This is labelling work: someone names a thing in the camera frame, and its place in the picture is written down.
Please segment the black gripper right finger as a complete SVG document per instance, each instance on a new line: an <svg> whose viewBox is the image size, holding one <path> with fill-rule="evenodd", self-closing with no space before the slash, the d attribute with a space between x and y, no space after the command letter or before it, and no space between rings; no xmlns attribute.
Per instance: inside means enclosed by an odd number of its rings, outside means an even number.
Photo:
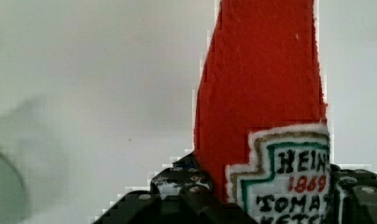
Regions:
<svg viewBox="0 0 377 224"><path fill-rule="evenodd" d="M377 224L377 174L331 165L327 224Z"/></svg>

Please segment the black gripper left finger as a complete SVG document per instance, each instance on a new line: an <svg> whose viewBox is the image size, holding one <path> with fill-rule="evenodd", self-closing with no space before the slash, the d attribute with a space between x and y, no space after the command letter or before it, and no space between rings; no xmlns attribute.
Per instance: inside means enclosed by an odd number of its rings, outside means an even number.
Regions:
<svg viewBox="0 0 377 224"><path fill-rule="evenodd" d="M193 154L127 193L93 224L258 224L234 203L221 202Z"/></svg>

